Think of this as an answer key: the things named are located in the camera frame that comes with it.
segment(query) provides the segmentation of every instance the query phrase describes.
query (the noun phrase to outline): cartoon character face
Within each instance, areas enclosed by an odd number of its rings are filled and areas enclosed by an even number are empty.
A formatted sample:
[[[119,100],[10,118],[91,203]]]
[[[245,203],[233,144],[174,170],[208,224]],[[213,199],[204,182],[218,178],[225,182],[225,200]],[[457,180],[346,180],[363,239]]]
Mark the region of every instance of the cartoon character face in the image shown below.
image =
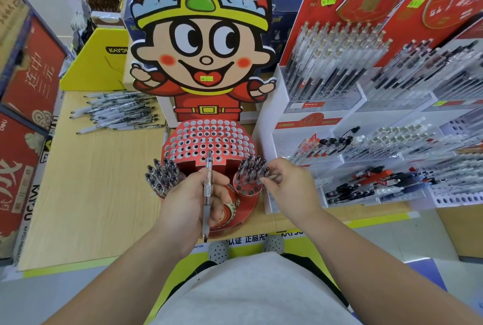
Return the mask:
[[[274,56],[259,33],[227,19],[183,17],[156,24],[148,44],[133,46],[136,58],[159,64],[171,80],[197,89],[232,87]]]

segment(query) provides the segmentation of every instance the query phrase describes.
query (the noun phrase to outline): shoe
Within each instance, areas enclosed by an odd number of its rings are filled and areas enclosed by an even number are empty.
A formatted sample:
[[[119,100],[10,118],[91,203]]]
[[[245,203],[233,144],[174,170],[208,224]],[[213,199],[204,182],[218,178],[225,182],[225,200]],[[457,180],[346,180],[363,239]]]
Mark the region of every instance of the shoe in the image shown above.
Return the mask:
[[[275,251],[277,254],[283,254],[285,250],[284,238],[281,235],[269,235],[263,244],[263,253]]]
[[[230,259],[229,246],[226,241],[211,243],[208,247],[208,259],[221,264]]]

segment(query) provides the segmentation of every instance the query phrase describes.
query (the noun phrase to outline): open mouth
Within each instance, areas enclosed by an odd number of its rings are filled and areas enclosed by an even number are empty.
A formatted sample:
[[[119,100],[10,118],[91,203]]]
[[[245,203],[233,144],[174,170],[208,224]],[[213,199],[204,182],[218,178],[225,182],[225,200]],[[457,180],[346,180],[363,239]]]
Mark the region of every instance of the open mouth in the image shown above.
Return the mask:
[[[200,70],[199,68],[195,68],[187,64],[182,60],[178,60],[190,73],[191,77],[197,84],[200,84],[205,87],[213,87],[218,85],[225,77],[226,71],[230,69],[231,66],[235,62],[230,62],[226,66],[218,68],[216,70]]]

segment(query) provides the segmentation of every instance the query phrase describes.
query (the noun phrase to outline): wooden countertop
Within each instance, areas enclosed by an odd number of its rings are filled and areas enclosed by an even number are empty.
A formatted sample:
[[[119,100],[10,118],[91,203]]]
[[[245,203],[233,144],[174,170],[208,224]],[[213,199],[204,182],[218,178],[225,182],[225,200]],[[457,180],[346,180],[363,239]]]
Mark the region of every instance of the wooden countertop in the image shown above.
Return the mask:
[[[85,94],[66,93],[20,270],[118,256],[159,214],[159,199],[144,173],[153,158],[159,158],[164,129],[76,135],[91,125],[88,118],[69,119],[70,111],[85,106]],[[253,126],[246,129],[251,132]],[[411,209],[400,202],[329,210],[341,221],[350,221]],[[281,214],[265,215],[260,201],[247,223],[226,238],[294,228]]]

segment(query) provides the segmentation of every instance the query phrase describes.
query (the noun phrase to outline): yellow price tag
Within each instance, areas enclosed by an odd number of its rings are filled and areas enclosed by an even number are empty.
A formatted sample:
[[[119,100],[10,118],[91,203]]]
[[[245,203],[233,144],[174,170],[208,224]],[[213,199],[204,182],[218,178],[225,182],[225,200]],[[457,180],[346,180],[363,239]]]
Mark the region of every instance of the yellow price tag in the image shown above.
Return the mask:
[[[337,0],[320,0],[322,6],[334,5]]]
[[[412,0],[409,3],[408,8],[417,9],[419,6],[421,6],[423,4],[424,1],[426,1],[426,0]]]

